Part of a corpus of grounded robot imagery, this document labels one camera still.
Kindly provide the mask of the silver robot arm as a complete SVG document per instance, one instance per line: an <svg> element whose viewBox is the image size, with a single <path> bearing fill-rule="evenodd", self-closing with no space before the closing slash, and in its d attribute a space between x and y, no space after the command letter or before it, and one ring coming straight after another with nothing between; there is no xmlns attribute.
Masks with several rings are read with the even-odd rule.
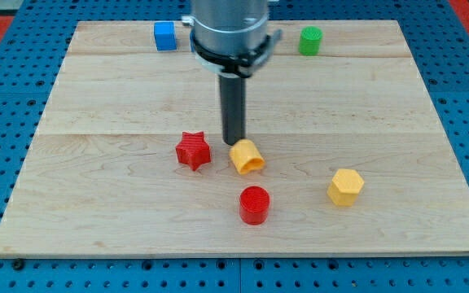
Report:
<svg viewBox="0 0 469 293"><path fill-rule="evenodd" d="M192 0L191 48L209 71L249 78L270 60L283 31L268 32L267 0Z"/></svg>

